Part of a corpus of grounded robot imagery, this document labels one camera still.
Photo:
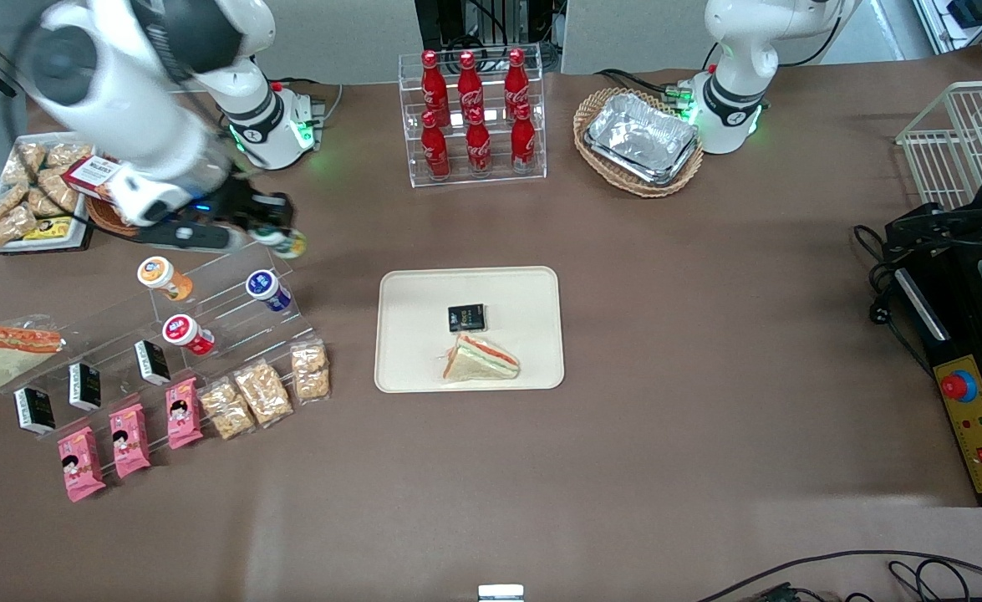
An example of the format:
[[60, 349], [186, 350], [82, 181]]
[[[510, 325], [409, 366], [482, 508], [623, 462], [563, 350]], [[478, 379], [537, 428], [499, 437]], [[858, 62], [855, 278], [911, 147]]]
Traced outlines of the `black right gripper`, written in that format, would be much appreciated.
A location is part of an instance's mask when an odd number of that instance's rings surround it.
[[293, 203], [284, 193], [254, 190], [249, 181], [230, 178], [196, 201], [196, 240], [231, 242], [248, 232], [273, 253], [284, 252], [293, 233]]

